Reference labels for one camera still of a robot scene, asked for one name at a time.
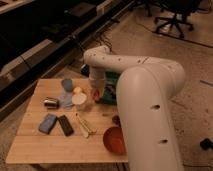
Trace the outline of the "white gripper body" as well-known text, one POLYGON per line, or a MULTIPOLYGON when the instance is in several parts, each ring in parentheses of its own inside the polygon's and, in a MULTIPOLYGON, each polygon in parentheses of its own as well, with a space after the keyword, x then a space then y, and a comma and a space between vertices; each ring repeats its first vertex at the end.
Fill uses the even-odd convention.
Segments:
POLYGON ((106 83, 105 70, 91 67, 89 70, 89 83, 93 90, 98 90, 100 95, 103 95, 106 83))

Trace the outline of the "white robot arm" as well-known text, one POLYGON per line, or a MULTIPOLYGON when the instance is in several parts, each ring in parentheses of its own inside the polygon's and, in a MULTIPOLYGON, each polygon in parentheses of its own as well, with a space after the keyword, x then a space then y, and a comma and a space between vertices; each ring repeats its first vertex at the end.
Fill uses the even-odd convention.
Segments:
POLYGON ((93 88, 105 83, 105 72, 120 75, 116 101, 130 171, 184 171, 168 100, 182 90, 183 66, 150 56, 112 55, 102 45, 83 55, 93 88))

